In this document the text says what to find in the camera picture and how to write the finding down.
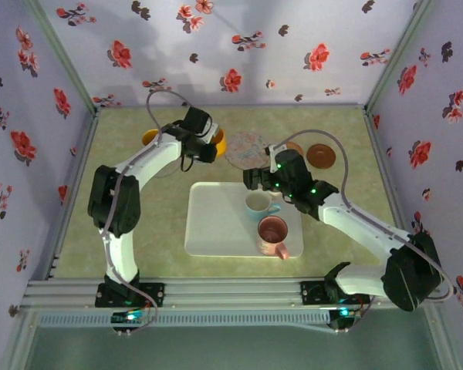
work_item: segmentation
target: light blue mug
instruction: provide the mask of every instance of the light blue mug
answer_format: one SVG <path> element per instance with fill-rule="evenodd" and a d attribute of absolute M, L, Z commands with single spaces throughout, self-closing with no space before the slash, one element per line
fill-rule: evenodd
<path fill-rule="evenodd" d="M 263 190 L 252 190 L 245 196 L 245 210 L 247 215 L 259 222 L 270 214 L 281 210 L 281 204 L 273 203 L 271 196 Z"/>

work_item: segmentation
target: pink mug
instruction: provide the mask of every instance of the pink mug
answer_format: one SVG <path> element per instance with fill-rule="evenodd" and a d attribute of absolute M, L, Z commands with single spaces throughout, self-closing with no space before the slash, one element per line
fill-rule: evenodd
<path fill-rule="evenodd" d="M 257 227 L 259 233 L 259 250 L 267 256 L 277 255 L 282 260 L 289 257 L 285 246 L 288 226 L 277 216 L 264 217 Z"/>

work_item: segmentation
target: floral wallpaper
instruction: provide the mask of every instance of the floral wallpaper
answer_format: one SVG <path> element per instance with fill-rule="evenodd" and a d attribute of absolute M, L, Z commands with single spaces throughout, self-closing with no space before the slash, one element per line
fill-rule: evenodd
<path fill-rule="evenodd" d="M 38 1 L 93 102 L 124 106 L 161 88 L 201 105 L 365 104 L 416 3 Z"/>
<path fill-rule="evenodd" d="M 408 226 L 455 281 L 444 308 L 463 368 L 463 1 L 434 2 L 371 113 Z"/>
<path fill-rule="evenodd" d="M 90 122 L 23 2 L 0 2 L 0 359 Z"/>

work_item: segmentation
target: mug handle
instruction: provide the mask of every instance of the mug handle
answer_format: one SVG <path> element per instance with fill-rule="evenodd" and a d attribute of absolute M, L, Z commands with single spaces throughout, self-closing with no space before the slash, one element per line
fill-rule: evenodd
<path fill-rule="evenodd" d="M 281 242 L 276 246 L 276 255 L 281 258 L 282 260 L 285 260 L 286 258 L 289 257 L 288 249 L 286 249 L 285 243 Z"/>
<path fill-rule="evenodd" d="M 281 210 L 281 204 L 279 203 L 272 203 L 269 206 L 268 209 L 268 214 L 275 214 L 276 212 L 279 212 Z"/>

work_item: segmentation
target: white plastic tray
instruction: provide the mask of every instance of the white plastic tray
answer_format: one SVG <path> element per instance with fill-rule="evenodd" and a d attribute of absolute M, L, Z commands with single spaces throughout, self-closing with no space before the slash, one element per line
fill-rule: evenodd
<path fill-rule="evenodd" d="M 188 203 L 185 250 L 192 256 L 265 257 L 257 248 L 257 222 L 245 212 L 243 183 L 195 183 Z M 281 197 L 273 200 L 282 209 L 275 213 L 288 225 L 285 245 L 291 258 L 303 252 L 300 212 Z"/>

